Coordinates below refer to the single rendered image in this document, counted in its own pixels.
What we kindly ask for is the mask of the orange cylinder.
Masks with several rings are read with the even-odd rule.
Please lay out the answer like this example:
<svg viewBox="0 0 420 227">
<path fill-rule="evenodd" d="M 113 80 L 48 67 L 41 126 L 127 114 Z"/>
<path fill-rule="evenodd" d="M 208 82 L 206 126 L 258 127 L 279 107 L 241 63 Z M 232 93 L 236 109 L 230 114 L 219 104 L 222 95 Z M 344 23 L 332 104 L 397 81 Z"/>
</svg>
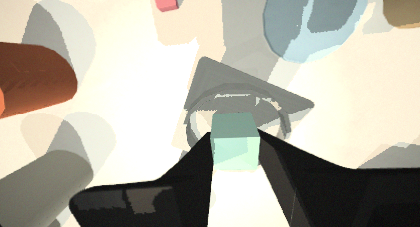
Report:
<svg viewBox="0 0 420 227">
<path fill-rule="evenodd" d="M 77 83 L 69 62 L 54 50 L 0 42 L 0 119 L 68 101 Z"/>
</svg>

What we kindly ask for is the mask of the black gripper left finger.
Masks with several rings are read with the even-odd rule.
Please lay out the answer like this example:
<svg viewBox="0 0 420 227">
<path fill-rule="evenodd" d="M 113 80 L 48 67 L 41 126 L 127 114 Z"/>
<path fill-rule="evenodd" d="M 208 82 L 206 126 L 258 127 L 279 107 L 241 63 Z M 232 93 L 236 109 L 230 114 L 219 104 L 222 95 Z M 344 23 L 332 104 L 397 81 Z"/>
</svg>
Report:
<svg viewBox="0 0 420 227">
<path fill-rule="evenodd" d="M 208 227 L 213 156 L 211 132 L 154 180 L 99 185 L 72 196 L 79 227 Z"/>
</svg>

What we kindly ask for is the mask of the pink and blue eraser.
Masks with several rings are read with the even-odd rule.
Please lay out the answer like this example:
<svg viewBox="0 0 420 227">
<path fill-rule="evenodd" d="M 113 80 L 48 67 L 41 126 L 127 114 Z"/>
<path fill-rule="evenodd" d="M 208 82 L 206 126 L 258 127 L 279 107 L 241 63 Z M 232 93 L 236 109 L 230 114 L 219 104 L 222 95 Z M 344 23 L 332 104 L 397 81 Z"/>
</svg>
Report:
<svg viewBox="0 0 420 227">
<path fill-rule="evenodd" d="M 179 9 L 178 0 L 155 0 L 155 4 L 161 12 Z"/>
</svg>

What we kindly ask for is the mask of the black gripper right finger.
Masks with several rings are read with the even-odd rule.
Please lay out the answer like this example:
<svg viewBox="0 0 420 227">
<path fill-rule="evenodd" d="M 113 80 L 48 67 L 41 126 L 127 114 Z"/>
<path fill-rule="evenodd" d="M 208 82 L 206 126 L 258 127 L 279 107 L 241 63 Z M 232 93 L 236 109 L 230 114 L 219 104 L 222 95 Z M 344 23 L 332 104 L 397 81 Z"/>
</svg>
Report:
<svg viewBox="0 0 420 227">
<path fill-rule="evenodd" d="M 289 227 L 366 227 L 379 204 L 420 203 L 420 168 L 347 168 L 257 131 Z"/>
</svg>

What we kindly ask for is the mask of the cream cylinder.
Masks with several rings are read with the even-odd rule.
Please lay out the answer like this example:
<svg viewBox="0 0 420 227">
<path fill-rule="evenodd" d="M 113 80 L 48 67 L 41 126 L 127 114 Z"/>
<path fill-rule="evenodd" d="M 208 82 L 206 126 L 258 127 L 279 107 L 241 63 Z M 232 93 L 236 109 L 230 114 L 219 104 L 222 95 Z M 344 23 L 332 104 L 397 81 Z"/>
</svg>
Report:
<svg viewBox="0 0 420 227">
<path fill-rule="evenodd" d="M 54 219 L 48 226 L 46 227 L 60 227 L 60 223 L 57 219 Z"/>
</svg>

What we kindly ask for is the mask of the pale green block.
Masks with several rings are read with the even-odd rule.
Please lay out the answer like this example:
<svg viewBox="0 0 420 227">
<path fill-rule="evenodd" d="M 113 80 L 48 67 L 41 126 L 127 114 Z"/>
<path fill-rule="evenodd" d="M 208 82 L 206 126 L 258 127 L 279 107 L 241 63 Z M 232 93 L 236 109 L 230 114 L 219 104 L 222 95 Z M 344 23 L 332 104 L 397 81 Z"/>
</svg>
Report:
<svg viewBox="0 0 420 227">
<path fill-rule="evenodd" d="M 215 170 L 255 170 L 260 136 L 251 112 L 213 113 L 210 135 Z"/>
</svg>

